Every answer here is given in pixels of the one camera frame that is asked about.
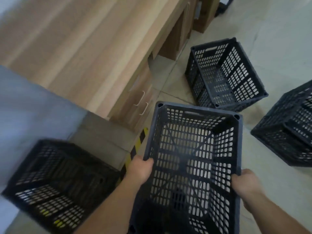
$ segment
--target forearm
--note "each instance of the forearm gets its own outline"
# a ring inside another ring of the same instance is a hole
[[[310,233],[264,194],[252,194],[245,202],[263,234]]]
[[[80,226],[76,234],[126,234],[129,220],[140,188],[131,177],[125,177],[120,185]]]

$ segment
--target black plastic crate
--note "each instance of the black plastic crate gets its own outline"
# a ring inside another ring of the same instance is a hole
[[[40,140],[2,195],[52,233],[72,233],[114,190],[120,172],[75,144]]]
[[[130,233],[239,233],[240,114],[157,102],[144,160],[152,174],[135,199]]]
[[[312,80],[285,93],[251,134],[288,165],[312,167]]]
[[[268,96],[236,38],[191,47],[185,75],[201,107],[240,112]]]

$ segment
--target metal handle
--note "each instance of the metal handle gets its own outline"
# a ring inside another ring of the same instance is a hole
[[[138,102],[138,104],[134,104],[134,106],[138,106],[140,104],[140,102],[142,101],[143,97],[145,96],[145,91],[142,91],[143,92],[143,95],[142,95],[142,98],[140,99],[140,101]]]
[[[145,109],[144,109],[143,113],[142,113],[142,114],[140,114],[140,116],[142,116],[142,115],[145,113],[145,111],[146,111],[147,107],[149,106],[149,103],[146,103],[146,104],[147,104],[147,105],[146,105],[146,107],[145,107]]]

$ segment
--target perforated plastic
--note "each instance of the perforated plastic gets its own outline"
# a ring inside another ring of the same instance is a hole
[[[251,134],[288,165],[312,167],[312,81],[285,93]]]
[[[120,172],[80,147],[39,141],[2,195],[52,233],[72,233],[113,191]]]
[[[185,75],[202,107],[240,112],[268,96],[236,38],[192,47]]]
[[[135,200],[130,233],[239,233],[242,116],[157,102],[144,159],[153,171]]]

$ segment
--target hand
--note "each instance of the hand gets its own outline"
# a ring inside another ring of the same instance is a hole
[[[135,155],[130,162],[126,177],[130,178],[132,181],[138,182],[139,185],[142,185],[149,178],[154,160],[149,158],[147,161],[143,161],[143,157],[140,155]]]
[[[245,208],[250,212],[248,201],[257,194],[265,195],[259,178],[250,169],[243,169],[241,175],[233,174],[232,188],[242,198]]]

